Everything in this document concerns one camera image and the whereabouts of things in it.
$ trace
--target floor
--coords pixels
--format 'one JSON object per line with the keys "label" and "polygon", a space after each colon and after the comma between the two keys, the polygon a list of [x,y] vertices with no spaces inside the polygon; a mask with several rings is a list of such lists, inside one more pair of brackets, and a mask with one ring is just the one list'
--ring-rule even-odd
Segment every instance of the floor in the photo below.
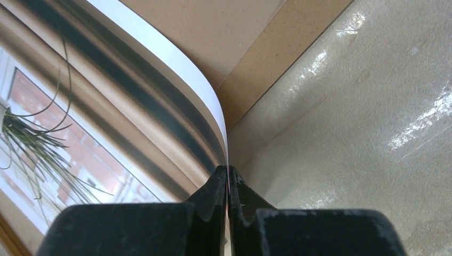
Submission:
{"label": "floor", "polygon": [[230,163],[280,208],[367,208],[452,255],[452,2],[355,0],[235,126]]}

